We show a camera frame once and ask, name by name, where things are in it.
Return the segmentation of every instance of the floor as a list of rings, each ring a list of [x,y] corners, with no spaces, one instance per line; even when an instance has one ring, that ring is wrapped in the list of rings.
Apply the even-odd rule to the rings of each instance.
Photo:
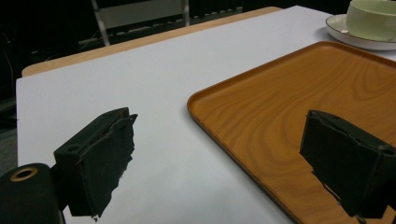
[[[241,12],[242,8],[238,8],[234,11],[222,11],[220,13],[206,15],[204,18],[193,18],[191,19],[191,25],[232,16]],[[109,39],[111,44],[115,44],[181,27],[183,27],[182,21],[156,24],[150,27],[130,30],[128,32],[113,33],[110,35]],[[100,35],[94,35],[89,40],[81,41],[80,46],[82,50],[98,49],[103,46],[103,42],[100,39]],[[16,117],[16,99],[11,98],[0,101],[0,176],[18,166],[18,135],[17,128],[13,127],[16,122]]]

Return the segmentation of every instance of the chair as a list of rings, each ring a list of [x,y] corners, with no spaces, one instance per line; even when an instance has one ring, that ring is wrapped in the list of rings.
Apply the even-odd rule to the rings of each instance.
[[[151,0],[103,8],[96,0],[91,1],[105,46],[110,45],[106,32],[109,28],[179,14],[183,15],[184,25],[190,25],[189,0]]]

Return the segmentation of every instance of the wooden tray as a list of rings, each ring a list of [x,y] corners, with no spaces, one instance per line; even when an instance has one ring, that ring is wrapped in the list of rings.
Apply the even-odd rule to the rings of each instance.
[[[300,155],[305,115],[340,116],[396,144],[396,62],[319,42],[196,92],[195,121],[300,223],[358,223]],[[367,223],[391,223],[395,212]]]

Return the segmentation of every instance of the table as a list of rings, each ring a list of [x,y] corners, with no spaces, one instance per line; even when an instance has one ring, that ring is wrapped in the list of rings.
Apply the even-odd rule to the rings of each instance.
[[[292,223],[194,123],[186,103],[226,78],[333,40],[329,16],[291,7],[134,49],[119,45],[89,61],[86,53],[40,64],[35,76],[27,69],[17,82],[19,165],[53,165],[54,149],[103,112],[128,106],[139,114],[134,160],[98,223]],[[396,60],[395,52],[375,53]],[[67,223],[93,223],[64,212]]]

